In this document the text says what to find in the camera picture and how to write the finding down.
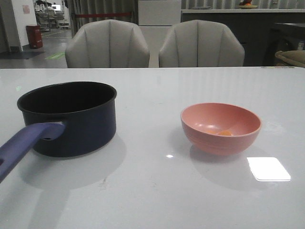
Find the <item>pink plastic bowl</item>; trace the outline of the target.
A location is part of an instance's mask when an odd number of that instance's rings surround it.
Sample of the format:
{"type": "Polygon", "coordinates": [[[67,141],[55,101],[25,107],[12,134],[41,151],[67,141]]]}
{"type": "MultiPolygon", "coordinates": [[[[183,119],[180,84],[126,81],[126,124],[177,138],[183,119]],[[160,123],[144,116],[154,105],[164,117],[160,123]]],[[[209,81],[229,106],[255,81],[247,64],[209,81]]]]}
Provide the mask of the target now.
{"type": "Polygon", "coordinates": [[[257,138],[261,119],[253,112],[232,104],[200,103],[181,112],[184,134],[198,149],[228,156],[246,150],[257,138]],[[209,134],[209,129],[229,130],[232,136],[209,134]]]}

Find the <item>orange ham pieces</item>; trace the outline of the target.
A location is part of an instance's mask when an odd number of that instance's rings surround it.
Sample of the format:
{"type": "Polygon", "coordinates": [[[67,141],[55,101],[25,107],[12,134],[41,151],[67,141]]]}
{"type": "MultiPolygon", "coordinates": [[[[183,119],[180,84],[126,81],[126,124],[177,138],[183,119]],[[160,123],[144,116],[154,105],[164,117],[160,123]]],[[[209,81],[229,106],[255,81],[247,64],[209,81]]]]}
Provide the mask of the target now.
{"type": "Polygon", "coordinates": [[[232,136],[233,135],[229,130],[209,129],[206,132],[209,134],[213,134],[213,135],[222,135],[222,136],[232,136]]]}

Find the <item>dark blue saucepan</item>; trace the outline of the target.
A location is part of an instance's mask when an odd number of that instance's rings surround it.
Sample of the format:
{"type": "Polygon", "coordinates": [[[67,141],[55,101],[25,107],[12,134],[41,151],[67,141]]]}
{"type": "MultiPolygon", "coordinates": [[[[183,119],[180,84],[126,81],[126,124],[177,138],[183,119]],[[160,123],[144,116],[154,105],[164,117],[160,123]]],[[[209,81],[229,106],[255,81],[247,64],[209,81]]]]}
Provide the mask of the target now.
{"type": "Polygon", "coordinates": [[[95,151],[116,133],[116,89],[99,82],[47,85],[22,95],[17,107],[25,127],[0,148],[0,178],[31,150],[52,157],[95,151]]]}

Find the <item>right beige upholstered chair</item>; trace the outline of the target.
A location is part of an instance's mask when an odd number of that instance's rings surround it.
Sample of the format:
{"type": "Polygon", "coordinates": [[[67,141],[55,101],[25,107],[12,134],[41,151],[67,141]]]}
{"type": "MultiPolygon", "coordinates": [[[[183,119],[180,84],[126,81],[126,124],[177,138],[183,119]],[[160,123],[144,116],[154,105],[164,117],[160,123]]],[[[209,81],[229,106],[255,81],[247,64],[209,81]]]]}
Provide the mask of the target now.
{"type": "Polygon", "coordinates": [[[170,27],[159,51],[159,66],[242,67],[244,56],[243,46],[228,26],[192,20],[170,27]]]}

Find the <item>beige upholstered chair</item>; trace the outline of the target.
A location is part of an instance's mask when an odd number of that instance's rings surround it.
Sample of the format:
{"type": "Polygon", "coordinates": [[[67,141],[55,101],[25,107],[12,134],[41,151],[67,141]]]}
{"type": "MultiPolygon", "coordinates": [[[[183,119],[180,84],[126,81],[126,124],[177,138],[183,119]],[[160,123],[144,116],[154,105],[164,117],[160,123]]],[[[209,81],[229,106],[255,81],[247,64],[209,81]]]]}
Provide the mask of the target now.
{"type": "Polygon", "coordinates": [[[228,26],[192,20],[170,27],[159,51],[159,66],[242,67],[244,56],[243,46],[228,26]]]}
{"type": "Polygon", "coordinates": [[[147,68],[150,51],[140,27],[104,20],[83,25],[66,47],[68,68],[147,68]]]}

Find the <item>left beige upholstered chair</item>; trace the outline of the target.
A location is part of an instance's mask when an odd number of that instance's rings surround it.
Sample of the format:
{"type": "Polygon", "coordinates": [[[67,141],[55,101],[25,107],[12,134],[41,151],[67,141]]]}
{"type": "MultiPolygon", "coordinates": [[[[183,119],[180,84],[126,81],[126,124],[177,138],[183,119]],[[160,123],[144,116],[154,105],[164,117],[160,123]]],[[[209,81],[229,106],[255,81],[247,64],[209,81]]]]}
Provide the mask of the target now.
{"type": "Polygon", "coordinates": [[[83,25],[66,47],[68,68],[147,68],[150,51],[140,27],[104,20],[83,25]]]}

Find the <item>white cabinet column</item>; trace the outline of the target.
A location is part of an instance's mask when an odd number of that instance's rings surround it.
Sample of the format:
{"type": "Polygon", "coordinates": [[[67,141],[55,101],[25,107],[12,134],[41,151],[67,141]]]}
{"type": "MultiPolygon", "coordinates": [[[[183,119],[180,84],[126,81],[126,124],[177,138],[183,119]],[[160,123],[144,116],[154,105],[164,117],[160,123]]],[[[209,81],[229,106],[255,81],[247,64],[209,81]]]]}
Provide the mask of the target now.
{"type": "Polygon", "coordinates": [[[167,30],[181,21],[180,0],[138,1],[138,24],[150,51],[149,67],[159,67],[159,50],[167,30]]]}

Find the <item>red barrier belt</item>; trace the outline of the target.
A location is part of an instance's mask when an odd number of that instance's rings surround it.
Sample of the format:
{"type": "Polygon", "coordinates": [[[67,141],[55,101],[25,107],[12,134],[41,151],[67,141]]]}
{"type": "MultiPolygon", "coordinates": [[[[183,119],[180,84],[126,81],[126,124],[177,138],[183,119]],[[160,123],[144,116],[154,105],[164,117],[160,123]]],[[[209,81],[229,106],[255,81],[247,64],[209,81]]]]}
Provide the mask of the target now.
{"type": "Polygon", "coordinates": [[[121,12],[121,13],[102,13],[102,14],[75,14],[75,18],[106,18],[106,17],[124,17],[132,16],[133,12],[121,12]]]}

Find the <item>grey curtain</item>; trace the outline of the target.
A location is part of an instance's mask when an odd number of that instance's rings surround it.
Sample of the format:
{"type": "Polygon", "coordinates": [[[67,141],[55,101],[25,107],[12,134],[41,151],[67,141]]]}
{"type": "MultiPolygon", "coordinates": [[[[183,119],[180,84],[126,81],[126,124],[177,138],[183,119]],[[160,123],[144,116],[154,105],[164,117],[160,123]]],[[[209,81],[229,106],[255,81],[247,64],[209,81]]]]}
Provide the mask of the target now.
{"type": "Polygon", "coordinates": [[[65,3],[72,36],[84,24],[95,21],[113,19],[138,24],[137,0],[66,0],[65,3]]]}

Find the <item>dark kitchen counter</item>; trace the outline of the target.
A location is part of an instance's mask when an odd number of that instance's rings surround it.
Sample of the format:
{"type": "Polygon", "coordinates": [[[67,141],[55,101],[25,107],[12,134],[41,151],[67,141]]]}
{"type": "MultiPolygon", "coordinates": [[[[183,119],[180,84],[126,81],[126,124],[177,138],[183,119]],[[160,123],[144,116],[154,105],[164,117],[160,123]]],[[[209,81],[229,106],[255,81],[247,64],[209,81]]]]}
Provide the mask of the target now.
{"type": "Polygon", "coordinates": [[[182,10],[181,21],[204,20],[227,25],[245,50],[244,66],[274,64],[275,23],[304,23],[304,9],[182,10]]]}

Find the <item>fruit plate on counter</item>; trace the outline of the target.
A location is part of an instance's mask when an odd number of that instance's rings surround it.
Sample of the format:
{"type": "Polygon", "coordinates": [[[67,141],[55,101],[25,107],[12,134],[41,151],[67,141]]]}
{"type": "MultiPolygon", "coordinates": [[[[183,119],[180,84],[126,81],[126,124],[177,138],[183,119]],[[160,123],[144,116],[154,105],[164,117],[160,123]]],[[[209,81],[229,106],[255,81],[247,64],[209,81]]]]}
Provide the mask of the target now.
{"type": "Polygon", "coordinates": [[[239,5],[239,9],[257,9],[257,5],[252,4],[252,0],[241,0],[239,5]]]}

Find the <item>red trash bin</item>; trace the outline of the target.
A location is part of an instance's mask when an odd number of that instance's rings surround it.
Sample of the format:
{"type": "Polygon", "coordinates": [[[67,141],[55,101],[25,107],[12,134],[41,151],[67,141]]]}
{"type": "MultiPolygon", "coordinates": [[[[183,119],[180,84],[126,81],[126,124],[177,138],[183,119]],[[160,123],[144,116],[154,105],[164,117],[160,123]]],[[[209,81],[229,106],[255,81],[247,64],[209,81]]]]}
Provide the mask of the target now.
{"type": "Polygon", "coordinates": [[[26,32],[29,46],[32,49],[41,48],[43,46],[40,25],[27,25],[26,32]]]}

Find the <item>dark floor mat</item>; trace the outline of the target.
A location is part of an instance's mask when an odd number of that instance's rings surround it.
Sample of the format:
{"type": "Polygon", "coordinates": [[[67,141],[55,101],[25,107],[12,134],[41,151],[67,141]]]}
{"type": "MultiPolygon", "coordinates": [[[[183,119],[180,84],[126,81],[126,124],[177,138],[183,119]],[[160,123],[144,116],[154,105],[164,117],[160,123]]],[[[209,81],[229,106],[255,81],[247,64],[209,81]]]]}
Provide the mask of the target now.
{"type": "Polygon", "coordinates": [[[35,56],[38,56],[40,54],[45,53],[45,51],[40,51],[40,52],[36,52],[36,51],[31,51],[31,52],[3,52],[0,54],[0,59],[2,60],[12,60],[12,59],[21,59],[21,60],[26,60],[26,59],[30,59],[33,58],[35,56]]]}

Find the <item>beige cushion at right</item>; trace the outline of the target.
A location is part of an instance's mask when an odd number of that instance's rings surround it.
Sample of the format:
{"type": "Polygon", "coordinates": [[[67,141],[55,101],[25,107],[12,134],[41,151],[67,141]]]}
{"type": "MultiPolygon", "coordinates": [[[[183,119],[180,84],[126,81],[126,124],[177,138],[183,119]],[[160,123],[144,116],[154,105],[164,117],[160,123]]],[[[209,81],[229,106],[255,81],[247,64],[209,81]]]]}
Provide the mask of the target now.
{"type": "Polygon", "coordinates": [[[275,58],[279,59],[286,66],[305,67],[305,51],[277,51],[275,58]]]}

